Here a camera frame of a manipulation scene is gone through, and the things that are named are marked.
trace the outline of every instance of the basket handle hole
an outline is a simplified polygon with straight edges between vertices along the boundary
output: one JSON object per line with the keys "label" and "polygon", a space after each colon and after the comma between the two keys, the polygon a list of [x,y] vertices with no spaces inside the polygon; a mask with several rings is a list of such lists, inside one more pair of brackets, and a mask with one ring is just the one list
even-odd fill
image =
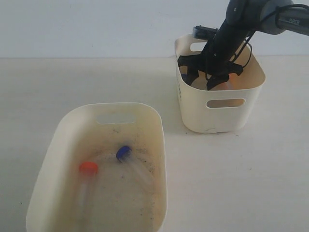
{"label": "basket handle hole", "polygon": [[217,99],[210,100],[206,103],[208,108],[232,108],[232,107],[240,107],[246,101],[243,98],[239,99]]}
{"label": "basket handle hole", "polygon": [[190,50],[192,52],[200,52],[205,47],[206,42],[193,43],[190,45]]}
{"label": "basket handle hole", "polygon": [[135,115],[128,113],[114,113],[97,116],[97,122],[99,124],[134,123],[135,121]]}

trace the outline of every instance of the table surface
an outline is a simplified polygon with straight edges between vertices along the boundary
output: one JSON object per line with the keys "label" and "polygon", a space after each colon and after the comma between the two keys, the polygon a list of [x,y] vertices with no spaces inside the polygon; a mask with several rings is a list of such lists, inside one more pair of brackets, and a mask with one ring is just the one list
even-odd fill
{"label": "table surface", "polygon": [[181,121],[174,58],[0,59],[0,231],[23,232],[56,126],[70,110],[142,102],[162,116],[167,232],[309,231],[309,56],[257,57],[267,75],[244,128]]}

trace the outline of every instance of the blue cap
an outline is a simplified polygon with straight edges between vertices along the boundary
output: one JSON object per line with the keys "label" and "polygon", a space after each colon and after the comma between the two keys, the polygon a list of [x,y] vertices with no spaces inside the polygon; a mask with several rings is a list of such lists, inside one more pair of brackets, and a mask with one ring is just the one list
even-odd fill
{"label": "blue cap", "polygon": [[129,146],[123,146],[117,151],[116,158],[120,161],[121,157],[129,151],[131,151],[131,148]]}

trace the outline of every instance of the orange cap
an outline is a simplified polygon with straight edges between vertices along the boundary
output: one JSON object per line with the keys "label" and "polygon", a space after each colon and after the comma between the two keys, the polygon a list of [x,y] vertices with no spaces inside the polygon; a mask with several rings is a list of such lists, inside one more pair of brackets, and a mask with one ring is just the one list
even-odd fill
{"label": "orange cap", "polygon": [[93,162],[83,162],[79,166],[79,171],[81,173],[97,174],[98,173],[98,166],[97,166],[96,163],[93,163]]}

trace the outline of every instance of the cream plastic basket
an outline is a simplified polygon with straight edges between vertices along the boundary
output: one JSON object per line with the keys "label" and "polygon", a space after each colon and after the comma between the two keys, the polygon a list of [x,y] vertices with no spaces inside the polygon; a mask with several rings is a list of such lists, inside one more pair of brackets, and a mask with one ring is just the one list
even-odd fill
{"label": "cream plastic basket", "polygon": [[[199,54],[201,51],[192,51],[191,45],[205,42],[193,38],[191,34],[184,35],[175,42],[178,99],[183,123],[190,130],[199,133],[238,130],[249,118],[265,82],[265,74],[252,55],[242,75],[230,75],[232,90],[207,91],[205,74],[203,76],[201,73],[192,86],[187,85],[181,76],[186,74],[186,67],[178,68],[178,57]],[[249,55],[250,50],[246,47],[236,63],[244,65]]]}
{"label": "cream plastic basket", "polygon": [[[153,173],[156,191],[141,190],[115,154],[123,146]],[[73,231],[74,190],[78,167],[98,161],[91,231],[162,231],[167,211],[165,146],[161,117],[140,103],[79,107],[57,127],[28,207],[28,232]]]}

